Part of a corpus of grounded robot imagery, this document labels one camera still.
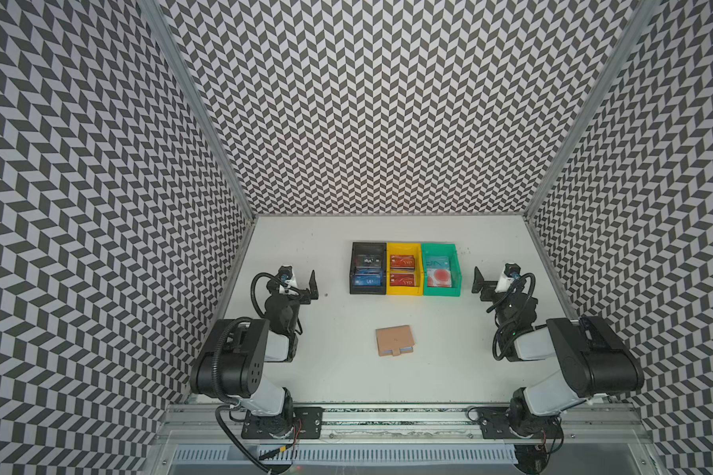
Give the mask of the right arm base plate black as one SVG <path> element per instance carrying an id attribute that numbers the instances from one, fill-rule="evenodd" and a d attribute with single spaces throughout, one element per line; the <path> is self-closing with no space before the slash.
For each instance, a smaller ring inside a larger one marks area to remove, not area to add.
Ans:
<path id="1" fill-rule="evenodd" d="M 558 416 L 533 416 L 503 406 L 477 407 L 475 422 L 484 439 L 560 439 L 564 433 Z"/>

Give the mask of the tan leather card holder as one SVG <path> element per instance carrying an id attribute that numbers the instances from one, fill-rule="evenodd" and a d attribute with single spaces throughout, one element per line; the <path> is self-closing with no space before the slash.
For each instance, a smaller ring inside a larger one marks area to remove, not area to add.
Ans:
<path id="1" fill-rule="evenodd" d="M 410 326 L 376 330 L 376 345 L 379 356 L 400 356 L 414 352 L 415 340 Z"/>

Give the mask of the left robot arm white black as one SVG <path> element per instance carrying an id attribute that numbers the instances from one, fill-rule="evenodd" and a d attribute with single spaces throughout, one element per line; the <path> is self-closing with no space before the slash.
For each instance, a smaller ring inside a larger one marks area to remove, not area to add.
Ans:
<path id="1" fill-rule="evenodd" d="M 218 400 L 243 439 L 319 439 L 324 410 L 299 407 L 291 391 L 265 376 L 269 364 L 291 363 L 297 354 L 303 306 L 319 299 L 316 274 L 297 286 L 292 267 L 260 272 L 250 284 L 253 317 L 215 323 L 192 365 L 195 395 Z"/>

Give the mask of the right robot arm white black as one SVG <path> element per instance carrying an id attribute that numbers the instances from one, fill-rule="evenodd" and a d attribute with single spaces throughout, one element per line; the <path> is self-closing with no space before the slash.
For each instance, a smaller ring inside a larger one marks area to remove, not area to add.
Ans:
<path id="1" fill-rule="evenodd" d="M 596 397 L 640 390 L 641 363 L 600 317 L 552 318 L 537 324 L 536 276 L 507 263 L 499 278 L 473 269 L 471 292 L 489 302 L 496 361 L 556 360 L 559 368 L 541 381 L 516 389 L 504 406 L 475 409 L 484 439 L 558 439 L 562 413 Z"/>

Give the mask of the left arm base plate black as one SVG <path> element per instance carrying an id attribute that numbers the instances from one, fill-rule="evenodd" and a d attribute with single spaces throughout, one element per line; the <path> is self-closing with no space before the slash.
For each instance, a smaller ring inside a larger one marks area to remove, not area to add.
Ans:
<path id="1" fill-rule="evenodd" d="M 259 417 L 247 415 L 241 437 L 243 439 L 320 439 L 323 427 L 322 407 L 293 407 L 279 416 Z"/>

